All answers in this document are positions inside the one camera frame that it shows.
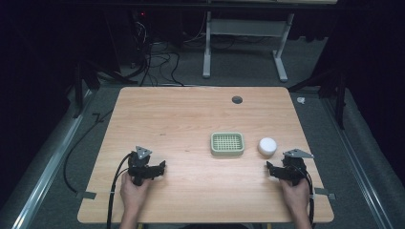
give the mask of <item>wrist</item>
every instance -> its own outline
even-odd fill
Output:
[[[296,229],[310,229],[309,216],[306,209],[290,209]]]
[[[121,219],[120,229],[135,228],[137,225],[138,209],[125,209]]]

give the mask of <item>wooden table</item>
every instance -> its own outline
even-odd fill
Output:
[[[243,99],[232,102],[233,96]],[[239,132],[245,151],[215,157],[210,136]],[[263,137],[278,144],[271,158],[257,145]],[[124,88],[117,99],[78,219],[105,222],[114,173],[121,160],[141,146],[153,151],[150,165],[166,160],[164,177],[156,178],[139,222],[287,222],[291,221],[278,179],[266,168],[282,166],[282,152],[310,152],[291,98],[285,88]],[[322,188],[313,159],[305,159],[314,187]],[[119,195],[113,221],[123,212]],[[316,196],[315,222],[333,219],[325,196]]]

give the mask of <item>metal bracket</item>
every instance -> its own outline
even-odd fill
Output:
[[[315,194],[317,194],[317,195],[328,196],[328,199],[330,199],[330,200],[335,200],[336,199],[336,195],[335,194],[330,194],[328,189],[314,188],[314,190],[315,190]]]
[[[139,159],[144,159],[147,156],[150,156],[152,154],[152,151],[142,148],[140,146],[137,146],[137,154]]]
[[[78,199],[84,199],[84,198],[88,198],[88,199],[95,199],[96,198],[96,193],[92,193],[92,192],[79,192],[76,194],[75,196]]]
[[[298,149],[283,152],[283,155],[289,156],[289,157],[314,158],[314,155],[304,152],[302,150],[298,150]]]

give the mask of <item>dark background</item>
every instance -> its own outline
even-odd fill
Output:
[[[296,13],[289,39],[305,36],[310,42],[329,37],[314,75],[330,68],[343,70],[359,111],[404,182],[403,3],[340,1],[339,5],[368,5],[371,9],[347,10],[343,14]],[[122,60],[113,42],[114,23],[109,24],[117,16],[114,10],[106,14],[103,10],[61,8],[33,1],[0,5],[1,206],[70,106],[66,93],[74,84],[76,64],[91,59],[119,71]],[[153,26],[155,36],[181,46],[182,32],[196,34],[202,15],[197,11],[153,10],[147,11],[147,24]],[[255,16],[268,18],[267,14]],[[239,12],[238,17],[252,15]]]

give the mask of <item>gray carpet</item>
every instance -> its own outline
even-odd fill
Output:
[[[203,48],[184,47],[180,50],[164,45],[156,46],[154,51],[178,52],[180,55],[179,66],[175,71],[178,81],[185,85],[212,85],[212,86],[292,86],[310,76],[324,41],[306,43],[305,41],[288,41],[283,60],[288,73],[288,83],[281,83],[276,75],[274,63],[270,59],[268,47],[277,46],[274,39],[263,42],[236,42],[231,48],[213,50],[211,78],[203,79]],[[226,47],[228,43],[218,42],[218,48]],[[169,78],[176,65],[176,56],[170,55],[170,62],[159,67],[162,57],[156,55],[152,61],[150,75],[146,77],[145,85],[173,84]],[[128,66],[123,65],[122,71],[129,73]],[[120,84],[103,82],[103,86],[95,92],[90,107],[83,115],[73,144],[95,123],[93,113],[106,114],[114,108],[117,94],[122,87]],[[306,103],[296,102],[297,96],[304,96]],[[320,172],[324,185],[336,195],[336,200],[331,200],[334,220],[331,223],[318,224],[317,228],[378,228],[373,214],[359,184],[353,175],[350,161],[345,153],[345,148],[334,129],[332,120],[323,105],[323,100],[313,92],[300,92],[291,94],[291,99],[297,110],[311,151],[315,154],[315,162]],[[364,169],[370,174],[370,179],[376,192],[383,200],[383,205],[388,211],[394,228],[401,228],[405,221],[404,189],[391,170],[378,149],[367,125],[356,109],[350,95],[346,98],[345,127],[346,134],[351,140],[354,150],[363,162]],[[42,151],[38,153],[26,175],[20,181],[6,207],[1,211],[0,228],[11,228],[18,214],[24,206],[29,194],[43,168],[51,158],[55,145],[61,141],[64,128],[69,125],[73,110],[69,110],[65,119],[61,121]],[[89,134],[77,145],[68,164],[68,177],[73,186],[84,191],[93,166],[96,162],[98,149],[104,137],[108,120],[96,125]],[[61,169],[53,181],[52,187],[45,196],[31,228],[102,228],[105,224],[81,224],[76,216],[80,200],[68,190],[63,182]],[[291,223],[275,223],[273,228],[292,228]]]

